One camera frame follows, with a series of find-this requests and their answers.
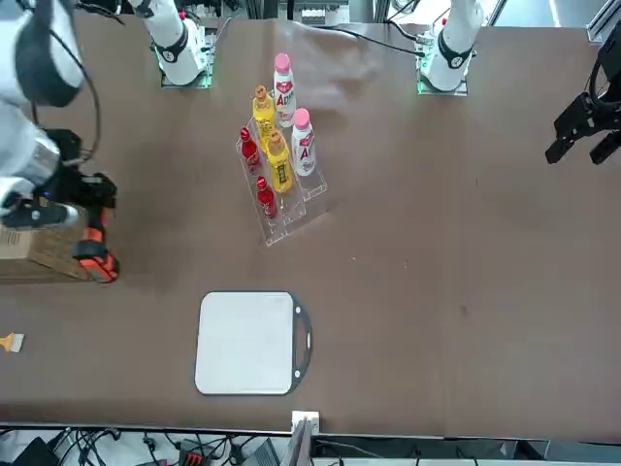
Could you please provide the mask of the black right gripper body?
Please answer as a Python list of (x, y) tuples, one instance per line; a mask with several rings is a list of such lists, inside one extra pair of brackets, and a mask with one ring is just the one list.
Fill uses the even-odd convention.
[(103, 173), (87, 175), (77, 166), (61, 165), (46, 182), (48, 198), (84, 208), (110, 208), (116, 204), (116, 185)]

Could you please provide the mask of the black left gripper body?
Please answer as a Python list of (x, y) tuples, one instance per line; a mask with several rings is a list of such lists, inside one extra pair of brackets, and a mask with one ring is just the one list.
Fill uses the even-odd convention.
[(620, 127), (620, 35), (610, 34), (598, 52), (595, 76), (604, 71), (608, 88), (600, 96), (595, 91), (596, 122), (599, 130)]

